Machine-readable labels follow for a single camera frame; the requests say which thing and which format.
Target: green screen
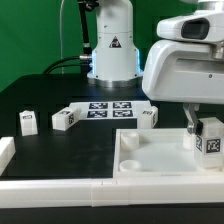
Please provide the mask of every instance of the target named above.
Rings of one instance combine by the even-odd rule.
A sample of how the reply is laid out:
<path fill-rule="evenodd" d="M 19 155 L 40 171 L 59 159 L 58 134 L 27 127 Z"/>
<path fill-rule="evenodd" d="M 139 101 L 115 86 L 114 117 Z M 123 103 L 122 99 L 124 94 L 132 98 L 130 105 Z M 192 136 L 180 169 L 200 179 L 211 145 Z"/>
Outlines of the green screen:
<path fill-rule="evenodd" d="M 157 23 L 187 14 L 195 6 L 179 0 L 132 0 L 134 41 L 141 54 L 141 67 L 158 40 Z M 2 0 L 0 9 L 0 91 L 23 75 L 41 74 L 60 59 L 59 15 L 61 0 Z M 88 13 L 91 45 L 96 46 L 95 12 Z M 77 0 L 65 0 L 63 13 L 64 57 L 82 53 L 82 33 Z M 78 68 L 67 70 L 78 72 Z"/>

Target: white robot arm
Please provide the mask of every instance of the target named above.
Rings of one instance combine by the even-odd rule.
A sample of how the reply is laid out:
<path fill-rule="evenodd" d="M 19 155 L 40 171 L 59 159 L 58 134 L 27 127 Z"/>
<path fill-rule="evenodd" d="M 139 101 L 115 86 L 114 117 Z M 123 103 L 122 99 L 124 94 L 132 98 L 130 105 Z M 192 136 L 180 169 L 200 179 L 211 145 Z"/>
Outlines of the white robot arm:
<path fill-rule="evenodd" d="M 186 103 L 190 133 L 197 130 L 193 104 L 224 104 L 222 21 L 223 0 L 199 0 L 194 14 L 158 24 L 158 35 L 169 40 L 158 41 L 146 62 L 143 91 L 152 100 Z"/>

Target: white block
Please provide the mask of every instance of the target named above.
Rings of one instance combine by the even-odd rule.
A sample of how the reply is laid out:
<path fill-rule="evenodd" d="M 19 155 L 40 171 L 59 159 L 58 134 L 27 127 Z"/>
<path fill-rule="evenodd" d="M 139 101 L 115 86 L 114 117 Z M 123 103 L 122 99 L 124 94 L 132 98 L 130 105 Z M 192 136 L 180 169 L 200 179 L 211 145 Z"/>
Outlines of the white block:
<path fill-rule="evenodd" d="M 22 129 L 22 136 L 38 134 L 37 121 L 34 111 L 24 111 L 21 112 L 19 116 Z"/>
<path fill-rule="evenodd" d="M 216 117 L 203 118 L 200 121 L 203 123 L 203 137 L 224 136 L 224 124 Z"/>
<path fill-rule="evenodd" d="M 53 129 L 66 131 L 72 125 L 79 121 L 81 109 L 78 107 L 65 107 L 52 116 Z"/>
<path fill-rule="evenodd" d="M 151 129 L 158 121 L 158 108 L 150 107 L 143 110 L 137 117 L 138 129 Z"/>
<path fill-rule="evenodd" d="M 196 136 L 194 157 L 204 169 L 223 167 L 224 124 L 217 118 L 200 119 L 201 136 Z"/>
<path fill-rule="evenodd" d="M 3 137 L 0 139 L 0 175 L 7 167 L 15 154 L 15 144 L 13 137 Z"/>

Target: warning label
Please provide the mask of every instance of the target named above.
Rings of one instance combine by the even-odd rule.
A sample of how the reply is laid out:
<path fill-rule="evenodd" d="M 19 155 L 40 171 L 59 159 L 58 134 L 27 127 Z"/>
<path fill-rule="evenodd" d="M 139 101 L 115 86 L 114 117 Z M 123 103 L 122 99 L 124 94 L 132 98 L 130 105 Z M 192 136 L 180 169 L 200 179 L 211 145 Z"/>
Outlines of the warning label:
<path fill-rule="evenodd" d="M 113 41 L 111 42 L 110 48 L 121 48 L 121 44 L 116 36 L 114 37 Z"/>

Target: black tabletop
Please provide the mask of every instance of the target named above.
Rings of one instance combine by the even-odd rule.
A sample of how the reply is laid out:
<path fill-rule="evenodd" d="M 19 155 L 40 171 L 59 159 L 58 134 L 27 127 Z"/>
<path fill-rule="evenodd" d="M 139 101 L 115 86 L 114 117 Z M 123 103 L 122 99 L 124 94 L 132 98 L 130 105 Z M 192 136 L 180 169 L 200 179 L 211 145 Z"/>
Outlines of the black tabletop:
<path fill-rule="evenodd" d="M 141 86 L 108 89 L 73 75 L 28 75 L 0 93 L 0 136 L 14 136 L 16 155 L 1 180 L 111 178 L 115 133 L 136 128 L 136 119 L 81 120 L 66 132 L 52 129 L 51 116 L 71 102 L 148 100 Z M 180 103 L 159 108 L 157 128 L 183 128 Z M 19 113 L 33 110 L 38 135 L 22 137 Z M 224 108 L 202 105 L 200 117 L 223 121 Z M 223 223 L 223 204 L 177 204 L 105 208 L 0 209 L 0 223 Z"/>

